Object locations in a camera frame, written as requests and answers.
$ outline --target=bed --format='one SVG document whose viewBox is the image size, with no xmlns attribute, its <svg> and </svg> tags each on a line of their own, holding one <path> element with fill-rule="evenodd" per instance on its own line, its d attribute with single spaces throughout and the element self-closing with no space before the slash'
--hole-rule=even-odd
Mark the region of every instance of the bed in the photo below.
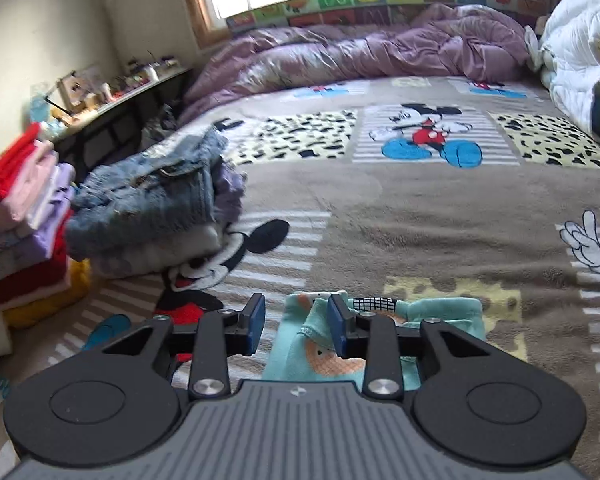
<svg viewBox="0 0 600 480">
<path fill-rule="evenodd" d="M 542 12 L 520 1 L 469 0 Z M 237 34 L 261 25 L 258 17 L 281 25 L 276 12 L 230 25 Z M 199 267 L 102 283 L 14 335 L 14 356 L 0 366 L 0 476 L 15 460 L 1 424 L 7 384 L 74 354 L 109 314 L 151 316 L 167 287 L 231 308 L 264 293 L 262 342 L 254 357 L 230 358 L 234 385 L 262 374 L 292 291 L 477 298 L 489 342 L 584 398 L 589 420 L 574 462 L 600 478 L 599 139 L 573 126 L 534 80 L 353 78 L 214 99 L 180 131 L 214 124 L 229 140 L 224 158 L 248 175 L 244 213 L 224 250 Z M 174 377 L 183 381 L 186 367 Z"/>
</svg>

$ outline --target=colorful headboard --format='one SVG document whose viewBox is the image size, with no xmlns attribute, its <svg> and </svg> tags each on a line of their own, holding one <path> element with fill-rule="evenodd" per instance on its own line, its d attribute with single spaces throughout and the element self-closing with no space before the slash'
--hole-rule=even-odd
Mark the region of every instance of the colorful headboard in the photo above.
<svg viewBox="0 0 600 480">
<path fill-rule="evenodd" d="M 289 0 L 248 10 L 226 19 L 234 36 L 254 28 L 328 25 L 399 25 L 409 23 L 425 7 L 478 4 L 499 10 L 522 25 L 535 27 L 547 13 L 542 0 Z"/>
</svg>

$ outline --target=wall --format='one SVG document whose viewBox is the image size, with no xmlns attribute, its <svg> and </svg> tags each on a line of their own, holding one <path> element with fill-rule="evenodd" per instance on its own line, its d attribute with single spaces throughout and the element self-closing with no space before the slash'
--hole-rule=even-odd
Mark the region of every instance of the wall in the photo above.
<svg viewBox="0 0 600 480">
<path fill-rule="evenodd" d="M 90 64 L 120 73 L 97 0 L 0 0 L 0 151 L 21 131 L 30 87 Z"/>
<path fill-rule="evenodd" d="M 176 56 L 184 65 L 200 64 L 184 0 L 102 0 L 114 30 L 114 44 L 122 63 L 132 58 L 150 60 Z"/>
</svg>

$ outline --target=desk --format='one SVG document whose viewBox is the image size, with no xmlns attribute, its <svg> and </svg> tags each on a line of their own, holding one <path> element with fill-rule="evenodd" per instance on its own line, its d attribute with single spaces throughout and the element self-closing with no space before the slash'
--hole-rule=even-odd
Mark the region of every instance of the desk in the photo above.
<svg viewBox="0 0 600 480">
<path fill-rule="evenodd" d="M 97 166 L 137 152 L 144 123 L 165 102 L 181 98 L 191 80 L 191 69 L 179 70 L 94 110 L 54 142 L 60 161 L 74 166 L 79 183 Z"/>
</svg>

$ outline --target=mickey mouse ear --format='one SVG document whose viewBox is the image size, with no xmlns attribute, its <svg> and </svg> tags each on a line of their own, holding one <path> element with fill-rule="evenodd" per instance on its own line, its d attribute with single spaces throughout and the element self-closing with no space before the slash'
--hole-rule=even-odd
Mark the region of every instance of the mickey mouse ear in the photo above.
<svg viewBox="0 0 600 480">
<path fill-rule="evenodd" d="M 278 247 L 289 233 L 289 224 L 284 220 L 271 220 L 254 229 L 247 238 L 247 250 L 264 254 Z"/>
</svg>

